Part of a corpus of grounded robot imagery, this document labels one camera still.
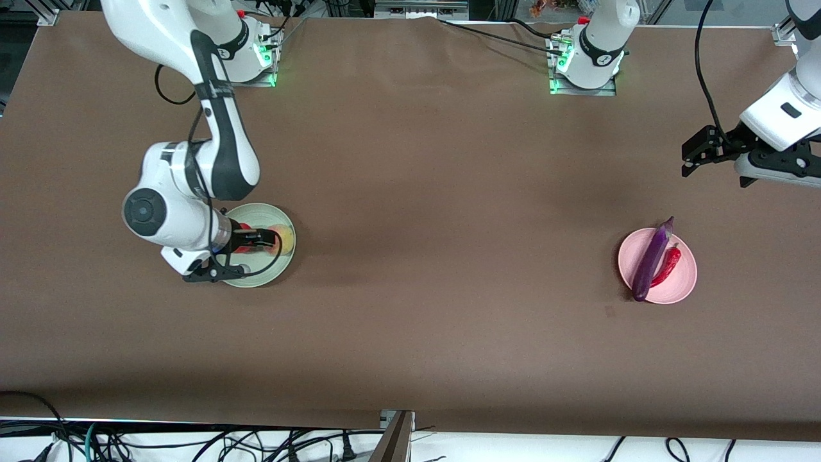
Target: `black cable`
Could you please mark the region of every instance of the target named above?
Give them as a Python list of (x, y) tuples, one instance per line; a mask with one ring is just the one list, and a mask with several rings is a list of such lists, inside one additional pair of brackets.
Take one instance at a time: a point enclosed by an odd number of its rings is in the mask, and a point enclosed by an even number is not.
[(222, 433), (218, 434), (217, 436), (211, 438), (207, 443), (205, 443), (200, 448), (199, 451), (197, 451), (197, 454), (194, 456), (194, 459), (191, 459), (191, 462), (197, 462), (197, 460), (200, 457), (202, 457), (202, 454), (205, 454), (205, 451), (207, 451), (209, 447), (213, 446), (213, 444), (216, 443), (217, 441), (222, 440), (228, 433), (230, 433), (230, 431), (222, 432)]
[(300, 462), (300, 458), (296, 457), (296, 451), (294, 450), (294, 442), (296, 438), (293, 437), (294, 431), (291, 430), (291, 444), (288, 445), (288, 462)]
[[(7, 421), (0, 422), (0, 428), (14, 428), (14, 427), (26, 427), (26, 430), (22, 430), (23, 432), (29, 431), (32, 427), (46, 427), (46, 428), (52, 428), (52, 429), (58, 430), (59, 432), (57, 432), (57, 438), (59, 438), (60, 441), (64, 441), (66, 444), (68, 444), (70, 448), (73, 447), (74, 449), (76, 449), (78, 452), (80, 452), (83, 455), (83, 458), (85, 458), (85, 450), (82, 446), (82, 443), (73, 441), (71, 439), (71, 437), (76, 437), (80, 440), (83, 440), (85, 438), (85, 433), (81, 431), (81, 429), (82, 429), (81, 427), (76, 427), (78, 430), (76, 432), (74, 432), (74, 431), (71, 430), (71, 425), (67, 424), (66, 429), (68, 429), (68, 434), (70, 436), (66, 437), (65, 434), (62, 433), (61, 425), (59, 425), (57, 423), (32, 422), (32, 421), (27, 421), (27, 420), (17, 420), (17, 421), (7, 420)], [(3, 434), (0, 434), (0, 438), (14, 437), (15, 435), (16, 435), (16, 432), (3, 433)], [(69, 459), (73, 460), (73, 458), (74, 458), (73, 452), (74, 451), (70, 450), (70, 452), (71, 452), (71, 455), (69, 455)]]
[[(384, 430), (355, 430), (355, 431), (352, 431), (352, 432), (346, 432), (347, 435), (381, 435), (383, 433), (384, 433)], [(322, 443), (322, 442), (325, 442), (325, 441), (330, 441), (330, 440), (335, 439), (335, 438), (340, 438), (340, 437), (342, 437), (343, 434), (344, 433), (337, 433), (335, 435), (329, 435), (327, 437), (316, 437), (316, 438), (311, 438), (309, 440), (300, 441), (299, 444), (293, 446), (293, 450), (294, 450), (294, 452), (297, 452), (299, 450), (305, 449), (308, 446), (313, 446), (313, 445), (316, 445), (316, 444), (319, 444), (319, 443)], [(284, 460), (287, 459), (287, 457), (288, 457), (288, 454), (285, 454), (281, 458), (279, 458), (276, 462), (284, 462)]]
[[(194, 123), (191, 124), (191, 129), (188, 131), (188, 138), (187, 138), (188, 146), (186, 147), (186, 149), (187, 149), (186, 157), (191, 156), (191, 142), (194, 139), (194, 132), (197, 131), (197, 125), (200, 124), (200, 119), (202, 118), (202, 115), (203, 115), (203, 109), (202, 109), (202, 106), (200, 106), (200, 108), (197, 110), (197, 115), (194, 118)], [(209, 208), (209, 212), (210, 212), (209, 215), (208, 215), (208, 217), (209, 217), (209, 219), (208, 219), (208, 251), (209, 251), (209, 254), (211, 255), (210, 261), (214, 265), (219, 266), (222, 270), (225, 270), (228, 273), (231, 273), (233, 275), (238, 275), (238, 276), (241, 276), (241, 277), (245, 277), (245, 278), (251, 277), (251, 276), (256, 276), (256, 275), (261, 275), (265, 271), (270, 270), (271, 267), (274, 265), (274, 263), (276, 263), (279, 260), (279, 257), (282, 255), (282, 248), (284, 247), (284, 244), (282, 242), (282, 236), (280, 236), (279, 233), (277, 233), (276, 231), (274, 231), (272, 229), (270, 229), (270, 231), (275, 236), (274, 243), (276, 243), (276, 241), (279, 241), (279, 246), (277, 247), (277, 255), (262, 270), (251, 271), (250, 273), (238, 273), (238, 272), (236, 272), (236, 271), (234, 271), (234, 270), (232, 270), (231, 268), (228, 267), (228, 258), (229, 258), (228, 255), (226, 255), (226, 265), (225, 266), (222, 263), (220, 263), (219, 261), (217, 261), (217, 257), (213, 253), (213, 241), (212, 241), (212, 236), (211, 236), (211, 233), (213, 232), (213, 212), (212, 212), (212, 210), (213, 210), (213, 201), (211, 200), (211, 192), (208, 190), (208, 186), (205, 183), (205, 176), (203, 176), (202, 170), (200, 169), (200, 162), (197, 161), (196, 156), (191, 156), (191, 158), (194, 160), (194, 168), (197, 172), (197, 177), (199, 177), (199, 179), (200, 179), (200, 184), (202, 185), (203, 192), (205, 194), (205, 201), (208, 204), (208, 208)]]
[(734, 447), (736, 447), (736, 440), (730, 440), (730, 445), (727, 446), (727, 450), (724, 451), (724, 462), (730, 462), (730, 453)]
[(108, 436), (108, 447), (106, 448), (106, 450), (108, 451), (108, 460), (114, 460), (114, 458), (111, 457), (111, 446), (114, 446), (114, 445), (111, 444), (111, 435), (109, 435)]
[[(235, 449), (237, 449), (237, 450), (244, 450), (244, 451), (246, 451), (246, 452), (250, 452), (249, 450), (247, 450), (247, 449), (245, 449), (245, 448), (241, 448), (241, 447), (239, 447), (239, 445), (240, 445), (240, 444), (242, 444), (242, 442), (243, 442), (245, 439), (247, 439), (248, 437), (250, 437), (251, 435), (254, 435), (254, 434), (256, 434), (256, 433), (258, 433), (258, 432), (256, 432), (256, 431), (254, 431), (254, 432), (248, 432), (248, 434), (247, 434), (247, 435), (245, 435), (244, 437), (240, 438), (239, 440), (234, 440), (234, 439), (232, 439), (232, 438), (223, 438), (223, 439), (222, 439), (222, 442), (223, 442), (222, 451), (220, 451), (220, 454), (219, 454), (219, 457), (217, 458), (217, 461), (218, 461), (218, 462), (223, 462), (223, 461), (225, 460), (225, 458), (228, 456), (228, 453), (229, 453), (229, 452), (231, 452), (232, 450), (235, 450)], [(233, 444), (232, 444), (231, 446), (225, 446), (225, 440), (226, 440), (226, 439), (228, 439), (229, 441), (231, 441)], [(256, 462), (256, 460), (257, 460), (257, 459), (256, 459), (256, 454), (254, 454), (253, 452), (251, 452), (251, 454), (252, 454), (252, 455), (254, 455), (254, 462)]]
[[(60, 425), (60, 430), (62, 431), (63, 436), (66, 440), (71, 439), (71, 435), (66, 430), (66, 423), (63, 421), (60, 413), (57, 412), (57, 409), (52, 406), (43, 396), (37, 395), (35, 393), (30, 393), (29, 391), (18, 391), (18, 390), (4, 390), (0, 391), (0, 396), (24, 396), (26, 398), (31, 398), (32, 400), (39, 401), (42, 405), (48, 408), (48, 410), (52, 413), (54, 418), (57, 420), (57, 423)], [(68, 442), (68, 461), (74, 461), (74, 451), (71, 450), (71, 443)]]
[(194, 441), (191, 443), (180, 443), (176, 445), (136, 445), (132, 443), (127, 443), (121, 440), (121, 444), (124, 447), (133, 447), (135, 449), (176, 449), (180, 447), (188, 447), (188, 446), (199, 446), (207, 443), (208, 441)]
[(174, 101), (173, 99), (170, 99), (163, 94), (163, 91), (159, 88), (159, 72), (163, 69), (163, 67), (165, 66), (163, 66), (162, 64), (158, 64), (157, 70), (154, 71), (154, 88), (157, 90), (157, 95), (159, 95), (160, 98), (165, 99), (168, 103), (176, 104), (177, 106), (182, 106), (183, 104), (191, 101), (197, 95), (196, 91), (192, 91), (188, 98), (185, 98), (182, 101)]
[(119, 435), (112, 434), (108, 436), (108, 444), (109, 447), (114, 446), (114, 449), (117, 450), (117, 453), (120, 455), (121, 462), (131, 462), (131, 450), (128, 447), (123, 446), (126, 450), (125, 453), (122, 452), (120, 446), (122, 446), (122, 440), (120, 439)]
[[(684, 452), (684, 459), (679, 458), (679, 456), (677, 456), (676, 453), (672, 451), (672, 448), (670, 447), (671, 441), (675, 441), (681, 447), (681, 451)], [(670, 455), (670, 457), (677, 460), (678, 462), (690, 462), (690, 454), (687, 454), (687, 448), (684, 447), (684, 443), (681, 442), (680, 439), (668, 438), (664, 440), (664, 447), (667, 448), (667, 453)]]
[(518, 19), (516, 19), (515, 17), (508, 18), (508, 19), (506, 19), (506, 20), (505, 20), (505, 22), (513, 22), (513, 23), (516, 23), (516, 24), (518, 24), (518, 25), (520, 25), (520, 26), (524, 27), (525, 29), (527, 29), (527, 31), (528, 31), (528, 32), (530, 32), (531, 34), (533, 34), (533, 35), (535, 35), (535, 36), (537, 36), (537, 37), (541, 37), (541, 38), (543, 38), (543, 39), (549, 39), (549, 38), (551, 38), (551, 36), (552, 36), (553, 34), (556, 34), (556, 33), (557, 33), (557, 32), (553, 32), (552, 34), (543, 34), (543, 33), (539, 32), (538, 30), (536, 30), (536, 29), (534, 29), (534, 28), (530, 27), (530, 25), (529, 25), (529, 24), (527, 24), (526, 22), (521, 21), (521, 20), (518, 20)]
[(262, 438), (259, 437), (259, 432), (255, 432), (254, 436), (259, 443), (259, 458), (264, 460), (265, 459), (265, 445), (262, 444)]
[(348, 437), (348, 432), (342, 430), (342, 457), (340, 458), (340, 461), (348, 462), (353, 459), (356, 459), (356, 453), (354, 452), (354, 448), (351, 446), (351, 439)]
[(707, 105), (710, 107), (710, 115), (713, 116), (713, 124), (718, 131), (718, 135), (721, 136), (722, 143), (729, 143), (730, 141), (727, 139), (727, 134), (721, 126), (721, 121), (718, 120), (718, 112), (716, 112), (713, 96), (710, 94), (710, 90), (707, 89), (707, 83), (704, 81), (704, 75), (701, 73), (701, 31), (704, 29), (704, 19), (707, 18), (707, 13), (710, 11), (712, 5), (713, 0), (707, 0), (707, 3), (704, 5), (704, 10), (701, 12), (699, 26), (695, 29), (695, 75), (699, 78), (699, 85), (701, 85), (701, 91), (704, 93)]
[(103, 448), (100, 447), (100, 442), (94, 433), (91, 434), (91, 450), (97, 454), (96, 460), (100, 460), (100, 462), (109, 462), (110, 459), (106, 459)]
[(501, 40), (503, 42), (508, 42), (509, 44), (519, 45), (521, 47), (525, 47), (525, 48), (528, 48), (528, 49), (539, 50), (541, 52), (555, 54), (557, 56), (560, 56), (562, 54), (562, 52), (560, 52), (559, 50), (556, 50), (556, 49), (546, 49), (545, 47), (537, 47), (536, 45), (533, 45), (533, 44), (526, 44), (525, 42), (520, 42), (518, 40), (508, 39), (507, 37), (502, 37), (501, 35), (489, 34), (488, 32), (484, 32), (483, 30), (471, 29), (470, 27), (465, 27), (461, 24), (456, 24), (456, 23), (448, 22), (448, 21), (441, 20), (441, 19), (437, 19), (437, 21), (439, 21), (443, 24), (447, 24), (447, 25), (456, 27), (457, 29), (468, 30), (469, 32), (473, 32), (475, 34), (485, 35), (485, 36), (490, 37), (492, 39), (497, 39), (497, 40)]
[(627, 437), (619, 437), (618, 438), (618, 441), (616, 441), (616, 444), (610, 450), (610, 455), (608, 455), (607, 459), (603, 460), (602, 462), (612, 462), (613, 461), (613, 457), (616, 457), (616, 451), (618, 451), (618, 447), (621, 446), (621, 444), (624, 442), (625, 438), (627, 438)]
[(44, 447), (37, 457), (34, 458), (34, 462), (46, 462), (48, 459), (48, 454), (51, 452), (51, 448), (54, 447), (54, 443), (48, 443), (48, 446)]
[(297, 439), (302, 438), (303, 436), (305, 436), (305, 435), (307, 435), (308, 433), (311, 433), (311, 432), (312, 432), (312, 430), (300, 430), (300, 431), (297, 431), (296, 433), (292, 432), (290, 435), (288, 435), (288, 438), (280, 446), (278, 446), (277, 449), (273, 450), (271, 452), (271, 455), (269, 455), (268, 457), (263, 459), (262, 462), (272, 462), (279, 455), (279, 453), (282, 452), (282, 450), (284, 450), (287, 447), (291, 446), (293, 444), (293, 442), (296, 441)]
[(274, 35), (279, 34), (279, 32), (280, 32), (282, 29), (285, 29), (285, 24), (287, 24), (287, 23), (288, 23), (288, 20), (289, 20), (289, 19), (291, 19), (291, 17), (290, 17), (290, 16), (285, 16), (285, 20), (282, 22), (282, 24), (281, 24), (281, 25), (280, 25), (280, 26), (279, 26), (279, 27), (278, 27), (278, 28), (277, 28), (274, 32), (271, 32), (271, 33), (270, 33), (270, 34), (268, 34), (268, 35), (263, 35), (263, 36), (262, 36), (262, 40), (263, 40), (263, 41), (265, 41), (265, 40), (267, 40), (267, 39), (270, 39), (270, 38), (271, 38), (271, 37), (273, 37)]

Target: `white floor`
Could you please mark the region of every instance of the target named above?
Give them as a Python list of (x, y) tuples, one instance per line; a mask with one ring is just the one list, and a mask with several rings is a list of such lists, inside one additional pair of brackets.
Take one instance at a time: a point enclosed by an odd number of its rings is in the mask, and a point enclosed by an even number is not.
[[(338, 431), (313, 432), (308, 436), (336, 434)], [(216, 432), (200, 433), (154, 433), (127, 435), (123, 441), (137, 445), (168, 445), (193, 441), (207, 441), (216, 436)], [(242, 437), (245, 432), (238, 432), (235, 437)], [(285, 440), (287, 432), (261, 432), (263, 445), (272, 448)], [(367, 453), (376, 446), (379, 435), (360, 435), (351, 437), (354, 452)], [(556, 435), (508, 435), (485, 433), (439, 433), (416, 432), (411, 444), (411, 462), (426, 462), (445, 456), (443, 462), (602, 462), (616, 442), (617, 437), (574, 437)], [(723, 462), (724, 452), (729, 440), (708, 440), (683, 438), (693, 462)], [(50, 437), (3, 437), (0, 438), (0, 462), (20, 462), (33, 460), (37, 454), (51, 442)], [(256, 438), (245, 440), (252, 446), (259, 443)], [(189, 462), (202, 445), (178, 449), (132, 449), (134, 462)], [(222, 443), (213, 445), (203, 454), (198, 462), (215, 462)], [(324, 462), (330, 456), (331, 446), (328, 443), (317, 444), (300, 450), (297, 455), (300, 462)], [(229, 453), (225, 462), (254, 462), (259, 460), (255, 454), (234, 450)], [(333, 442), (334, 460), (342, 455), (342, 441)], [(76, 462), (85, 462), (84, 456), (75, 450)], [(745, 441), (736, 443), (730, 457), (731, 462), (802, 462), (821, 460), (821, 443), (780, 442), (780, 441)], [(65, 443), (56, 444), (48, 457), (48, 462), (67, 462)], [(619, 461), (653, 461), (675, 460), (667, 453), (664, 438), (628, 437), (619, 448), (613, 462)]]

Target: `yellow fruit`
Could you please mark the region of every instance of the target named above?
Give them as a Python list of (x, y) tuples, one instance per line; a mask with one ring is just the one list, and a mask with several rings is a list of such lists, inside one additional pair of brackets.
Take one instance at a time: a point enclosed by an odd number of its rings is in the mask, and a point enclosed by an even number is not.
[[(286, 225), (286, 224), (275, 224), (274, 226), (268, 226), (268, 229), (275, 231), (279, 234), (279, 238), (282, 240), (282, 253), (281, 255), (286, 255), (287, 253), (291, 253), (294, 250), (294, 230)], [(279, 247), (279, 241), (277, 241), (273, 247), (266, 247), (268, 252), (272, 255), (277, 255), (277, 248)]]

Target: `plate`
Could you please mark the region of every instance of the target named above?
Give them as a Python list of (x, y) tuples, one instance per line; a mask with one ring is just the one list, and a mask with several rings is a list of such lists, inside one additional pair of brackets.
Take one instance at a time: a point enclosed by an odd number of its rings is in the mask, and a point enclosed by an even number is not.
[[(275, 224), (285, 224), (294, 230), (294, 224), (291, 222), (291, 219), (288, 218), (288, 215), (285, 215), (285, 212), (279, 210), (277, 207), (271, 206), (270, 204), (244, 204), (242, 206), (238, 206), (234, 210), (229, 211), (225, 215), (228, 218), (234, 219), (240, 223), (248, 224), (251, 228), (267, 228), (268, 226), (274, 226)], [(287, 254), (280, 255), (277, 262), (268, 268), (268, 270), (256, 276), (248, 276), (238, 280), (224, 280), (223, 282), (234, 287), (245, 288), (259, 287), (260, 285), (267, 284), (275, 280), (277, 276), (281, 275), (282, 272), (288, 267), (295, 251), (296, 231), (294, 230), (294, 247)], [(232, 253), (231, 264), (239, 265), (242, 263), (248, 266), (250, 272), (254, 272), (262, 270), (265, 266), (269, 265), (273, 257), (273, 255), (269, 254), (265, 250), (255, 250), (247, 253)], [(217, 258), (220, 263), (225, 263), (224, 255), (217, 255)]]
[[(621, 278), (627, 287), (632, 289), (633, 276), (636, 269), (638, 269), (639, 261), (644, 256), (644, 251), (650, 244), (650, 239), (656, 228), (643, 228), (634, 231), (624, 239), (621, 247), (618, 250), (618, 270), (621, 273)], [(695, 257), (687, 244), (684, 243), (678, 236), (673, 234), (670, 237), (670, 242), (667, 243), (667, 249), (676, 246), (681, 251), (681, 259), (673, 268), (667, 279), (661, 284), (650, 288), (647, 293), (647, 301), (657, 303), (660, 305), (669, 305), (684, 300), (695, 287), (695, 281), (698, 279), (698, 268), (695, 266)], [(656, 273), (664, 264), (664, 257), (658, 263)]]

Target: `pink plate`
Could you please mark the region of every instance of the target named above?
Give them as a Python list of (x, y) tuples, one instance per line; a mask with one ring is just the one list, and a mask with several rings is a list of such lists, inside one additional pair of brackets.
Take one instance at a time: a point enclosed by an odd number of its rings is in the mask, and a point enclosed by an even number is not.
[[(650, 239), (655, 232), (655, 228), (644, 228), (634, 231), (630, 236), (624, 239), (624, 242), (621, 243), (621, 247), (618, 250), (618, 270), (621, 273), (621, 278), (624, 280), (624, 283), (631, 289), (635, 270), (639, 266), (639, 261), (644, 255), (644, 251), (647, 250)], [(675, 234), (670, 237), (667, 248), (673, 247), (674, 245), (681, 251), (681, 259), (664, 282), (650, 289), (647, 293), (648, 302), (661, 305), (680, 302), (684, 300), (687, 295), (690, 295), (690, 292), (692, 292), (695, 287), (695, 280), (698, 278), (699, 272), (695, 267), (693, 252), (691, 252), (687, 244)], [(664, 257), (662, 257), (662, 260), (658, 263), (656, 274), (663, 263)]]

